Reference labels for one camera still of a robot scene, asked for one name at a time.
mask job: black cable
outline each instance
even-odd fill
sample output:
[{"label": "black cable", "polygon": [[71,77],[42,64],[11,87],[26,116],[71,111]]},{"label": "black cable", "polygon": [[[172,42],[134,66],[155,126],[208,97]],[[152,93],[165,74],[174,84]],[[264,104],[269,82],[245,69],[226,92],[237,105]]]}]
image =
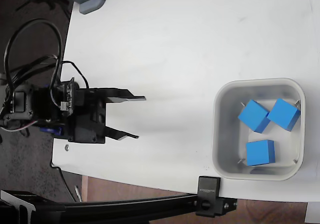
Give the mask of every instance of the black cable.
[{"label": "black cable", "polygon": [[30,137],[29,128],[26,128],[26,129],[24,129],[24,130],[20,130],[19,132],[20,132],[20,134],[21,134],[22,136],[24,136],[25,138]]},{"label": "black cable", "polygon": [[45,67],[42,67],[42,68],[38,68],[38,69],[35,69],[27,74],[25,74],[24,76],[22,76],[19,80],[17,80],[15,83],[14,83],[14,86],[15,88],[18,87],[19,85],[21,85],[23,82],[27,81],[28,79],[30,79],[31,77],[37,75],[37,74],[40,74],[40,73],[43,73],[43,72],[46,72],[52,68],[54,68],[56,66],[56,64],[49,64]]},{"label": "black cable", "polygon": [[88,83],[87,79],[84,77],[84,75],[78,69],[78,67],[71,61],[62,61],[62,64],[64,64],[64,63],[70,63],[76,69],[76,71],[78,71],[78,73],[81,75],[81,77],[83,78],[86,88],[89,88],[89,83]]},{"label": "black cable", "polygon": [[5,76],[7,78],[7,83],[8,83],[8,87],[9,87],[9,97],[6,101],[6,105],[8,105],[12,99],[12,96],[13,96],[13,93],[14,93],[14,83],[12,81],[12,78],[11,78],[11,75],[10,75],[10,70],[9,70],[9,54],[10,54],[10,51],[11,51],[11,48],[12,48],[12,45],[13,43],[15,42],[15,40],[17,39],[17,37],[24,31],[26,30],[27,28],[37,24],[37,23],[43,23],[43,24],[46,24],[47,26],[49,26],[55,33],[57,39],[58,39],[58,53],[57,53],[57,62],[55,64],[55,70],[53,72],[53,75],[52,75],[52,79],[51,79],[51,83],[50,83],[50,87],[49,87],[49,90],[50,90],[50,93],[51,93],[51,98],[52,98],[52,101],[53,103],[59,107],[59,105],[57,105],[57,103],[55,102],[54,100],[54,97],[52,95],[52,89],[53,89],[53,86],[55,84],[55,81],[56,81],[56,78],[57,78],[57,75],[58,75],[58,70],[59,70],[59,66],[61,64],[61,59],[62,59],[62,38],[61,38],[61,35],[60,35],[60,32],[58,30],[58,28],[50,21],[46,20],[46,19],[33,19],[25,24],[23,24],[14,34],[13,36],[11,37],[11,39],[9,40],[7,46],[6,46],[6,49],[5,49],[5,52],[4,52],[4,72],[5,72]]},{"label": "black cable", "polygon": [[29,66],[29,65],[30,65],[30,64],[27,63],[27,64],[21,65],[21,66],[19,66],[19,67],[16,67],[16,68],[12,68],[12,69],[10,69],[10,73],[17,72],[17,71],[19,71],[20,69],[25,68],[25,67],[27,67],[27,66]]},{"label": "black cable", "polygon": [[46,55],[43,56],[41,58],[36,59],[35,61],[23,65],[21,67],[21,69],[15,74],[15,76],[12,78],[13,84],[15,83],[15,81],[19,78],[21,78],[22,75],[24,75],[25,73],[29,72],[31,69],[33,69],[35,66],[43,64],[43,62],[47,59],[55,59],[55,61],[57,61],[57,57],[55,55]]},{"label": "black cable", "polygon": [[69,193],[70,197],[72,198],[72,200],[73,200],[74,202],[77,202],[76,199],[75,199],[75,197],[74,197],[73,194],[71,193],[68,185],[67,185],[67,182],[66,182],[66,180],[65,180],[65,177],[64,177],[64,174],[62,173],[61,168],[58,167],[58,166],[53,166],[52,159],[51,159],[51,161],[50,161],[50,167],[51,167],[52,169],[58,169],[58,170],[59,170],[61,179],[62,179],[62,181],[63,181],[63,184],[65,185],[66,190],[68,191],[68,193]]}]

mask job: blue block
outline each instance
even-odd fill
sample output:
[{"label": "blue block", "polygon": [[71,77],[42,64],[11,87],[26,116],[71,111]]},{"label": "blue block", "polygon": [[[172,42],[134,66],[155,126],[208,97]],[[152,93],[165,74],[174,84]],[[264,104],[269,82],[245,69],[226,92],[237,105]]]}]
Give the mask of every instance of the blue block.
[{"label": "blue block", "polygon": [[246,143],[246,163],[248,166],[276,162],[275,146],[272,140]]},{"label": "blue block", "polygon": [[250,100],[238,118],[257,133],[262,133],[269,124],[268,110],[257,102]]},{"label": "blue block", "polygon": [[300,116],[300,110],[283,99],[278,99],[267,118],[280,127],[291,131]]}]

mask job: black metal arm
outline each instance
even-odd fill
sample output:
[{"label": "black metal arm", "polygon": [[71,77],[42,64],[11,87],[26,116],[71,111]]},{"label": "black metal arm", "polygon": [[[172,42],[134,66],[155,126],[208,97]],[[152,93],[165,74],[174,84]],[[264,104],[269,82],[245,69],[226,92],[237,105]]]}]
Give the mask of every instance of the black metal arm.
[{"label": "black metal arm", "polygon": [[219,198],[220,178],[199,177],[198,195],[116,202],[55,203],[29,192],[1,191],[0,215],[17,224],[141,224],[195,212],[222,216],[237,200]]}]

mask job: white table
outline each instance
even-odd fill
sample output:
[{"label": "white table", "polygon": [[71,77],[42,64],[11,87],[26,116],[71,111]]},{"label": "white table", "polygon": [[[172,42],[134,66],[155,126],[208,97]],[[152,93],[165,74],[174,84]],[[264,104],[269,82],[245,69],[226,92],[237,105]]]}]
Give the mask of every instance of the white table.
[{"label": "white table", "polygon": [[[196,193],[199,176],[218,176],[211,160],[218,90],[233,80],[288,77],[307,101],[301,169],[282,182],[223,179],[220,196],[320,202],[320,0],[107,0],[88,15],[77,9],[64,59],[76,63],[91,87],[127,88],[147,101],[107,105],[107,125],[139,139],[55,140],[55,165]],[[72,76],[84,86],[65,65],[62,79]]]}]

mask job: white plastic bin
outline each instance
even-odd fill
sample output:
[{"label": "white plastic bin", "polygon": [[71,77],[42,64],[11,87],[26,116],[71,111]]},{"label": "white plastic bin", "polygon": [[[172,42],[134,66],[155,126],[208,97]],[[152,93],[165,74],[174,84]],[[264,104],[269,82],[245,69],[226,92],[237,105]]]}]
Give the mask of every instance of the white plastic bin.
[{"label": "white plastic bin", "polygon": [[[300,118],[291,132],[270,122],[262,134],[250,130],[238,115],[250,99],[269,111],[278,98],[300,109]],[[212,161],[224,178],[283,181],[292,177],[304,158],[306,98],[292,79],[234,81],[223,86],[215,97]],[[275,163],[247,166],[246,143],[274,140]]]}]

